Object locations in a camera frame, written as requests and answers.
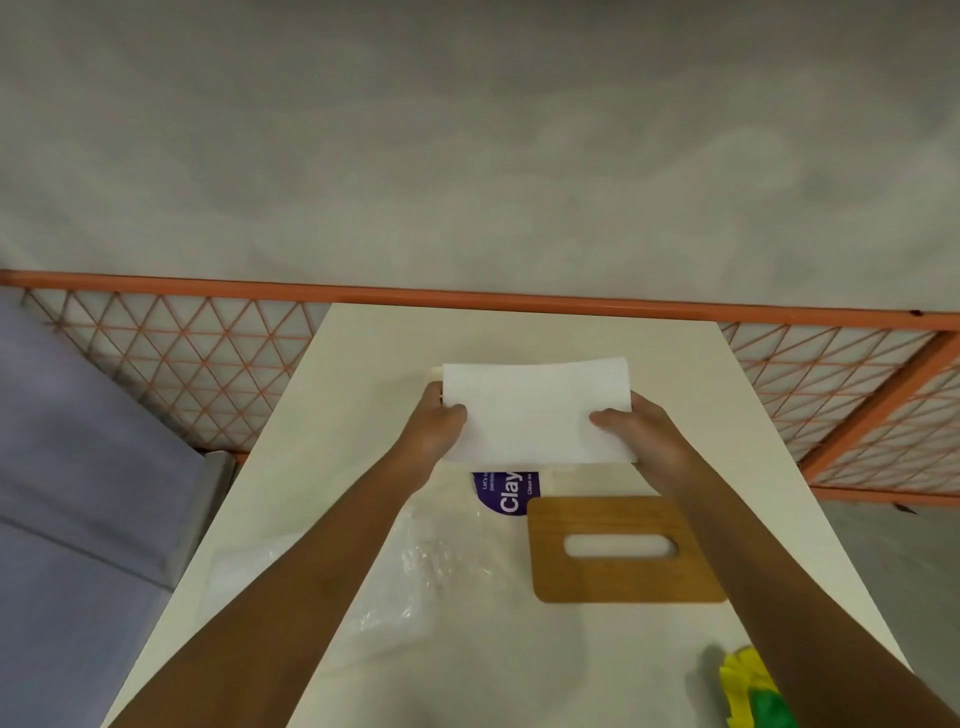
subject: clear plastic wrap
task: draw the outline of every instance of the clear plastic wrap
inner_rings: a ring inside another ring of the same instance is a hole
[[[420,522],[417,551],[433,598],[461,616],[482,616],[516,601],[518,573],[524,565],[529,571],[526,519],[487,508],[468,471],[454,470],[438,480],[411,500]]]
[[[318,669],[345,667],[425,640],[434,634],[442,609],[460,619],[483,617],[520,596],[516,565],[529,564],[525,519],[484,506],[472,491],[470,473],[446,475],[444,483],[428,485],[400,511]],[[199,624],[301,536],[216,553]]]
[[[334,669],[429,637],[434,629],[433,580],[423,556],[421,519],[405,508],[373,562],[319,669]],[[224,550],[213,558],[198,621],[205,624],[266,570],[302,534]]]

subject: green cloth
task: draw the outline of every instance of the green cloth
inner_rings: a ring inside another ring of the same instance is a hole
[[[799,728],[778,692],[751,690],[749,695],[756,728]]]

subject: paper sheet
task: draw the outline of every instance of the paper sheet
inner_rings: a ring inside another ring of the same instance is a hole
[[[446,459],[470,465],[629,463],[630,451],[588,415],[630,411],[627,360],[568,364],[444,364],[444,404],[468,419]]]

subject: oval cutout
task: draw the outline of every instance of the oval cutout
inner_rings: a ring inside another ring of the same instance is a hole
[[[564,551],[577,559],[669,559],[677,545],[656,533],[573,533]]]

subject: forearm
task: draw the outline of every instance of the forearm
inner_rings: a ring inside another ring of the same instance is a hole
[[[683,510],[800,725],[960,725],[709,465],[700,461],[676,479],[659,487]]]
[[[281,728],[429,470],[388,453],[214,617],[133,699],[113,728]]]

